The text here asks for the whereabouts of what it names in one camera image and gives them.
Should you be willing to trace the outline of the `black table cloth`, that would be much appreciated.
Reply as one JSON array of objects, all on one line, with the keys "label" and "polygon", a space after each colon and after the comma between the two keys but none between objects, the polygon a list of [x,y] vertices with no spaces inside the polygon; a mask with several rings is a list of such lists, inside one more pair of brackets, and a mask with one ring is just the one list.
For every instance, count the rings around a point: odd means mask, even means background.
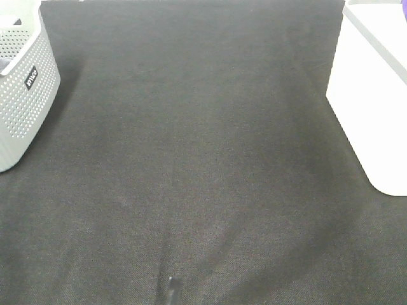
[{"label": "black table cloth", "polygon": [[342,1],[47,1],[2,304],[405,304],[406,199],[325,97]]}]

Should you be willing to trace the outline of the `white storage bin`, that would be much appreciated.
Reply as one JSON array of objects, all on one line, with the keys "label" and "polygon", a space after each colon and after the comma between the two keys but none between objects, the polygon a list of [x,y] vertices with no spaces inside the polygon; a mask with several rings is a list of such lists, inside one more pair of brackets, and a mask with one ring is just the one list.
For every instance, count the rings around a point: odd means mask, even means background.
[{"label": "white storage bin", "polygon": [[406,16],[402,1],[345,1],[326,91],[369,182],[406,196]]}]

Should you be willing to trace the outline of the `grey perforated basket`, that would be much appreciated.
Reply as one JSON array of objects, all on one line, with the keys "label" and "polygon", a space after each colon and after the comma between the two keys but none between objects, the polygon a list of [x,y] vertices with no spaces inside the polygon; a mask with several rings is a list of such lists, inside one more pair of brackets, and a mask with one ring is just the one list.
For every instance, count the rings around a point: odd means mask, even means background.
[{"label": "grey perforated basket", "polygon": [[1,1],[1,171],[15,166],[41,128],[60,74],[41,1]]}]

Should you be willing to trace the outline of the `purple towel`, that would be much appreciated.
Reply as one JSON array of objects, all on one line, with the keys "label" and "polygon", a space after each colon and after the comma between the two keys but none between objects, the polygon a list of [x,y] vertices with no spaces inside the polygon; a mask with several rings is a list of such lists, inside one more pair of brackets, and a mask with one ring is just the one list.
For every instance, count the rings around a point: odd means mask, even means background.
[{"label": "purple towel", "polygon": [[402,0],[401,4],[402,4],[404,17],[407,20],[407,0]]}]

